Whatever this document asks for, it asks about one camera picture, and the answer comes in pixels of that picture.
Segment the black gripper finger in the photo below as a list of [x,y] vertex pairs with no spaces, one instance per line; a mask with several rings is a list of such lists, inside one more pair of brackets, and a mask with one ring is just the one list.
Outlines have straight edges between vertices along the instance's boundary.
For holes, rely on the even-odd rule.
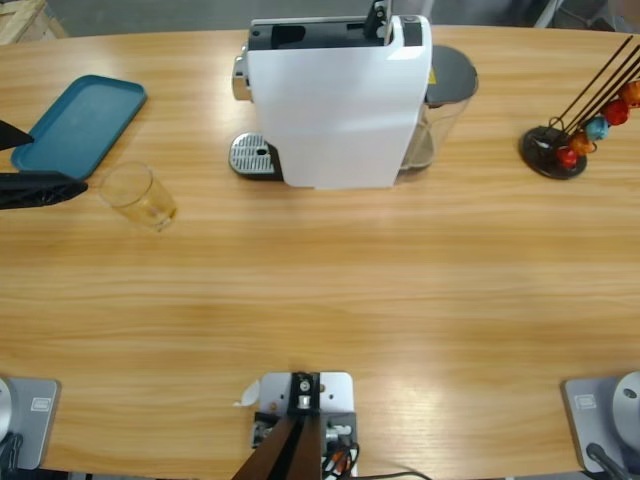
[[23,171],[1,174],[1,209],[24,209],[71,200],[88,189],[84,181],[58,172]]
[[31,144],[33,137],[5,121],[0,121],[0,150],[8,150]]

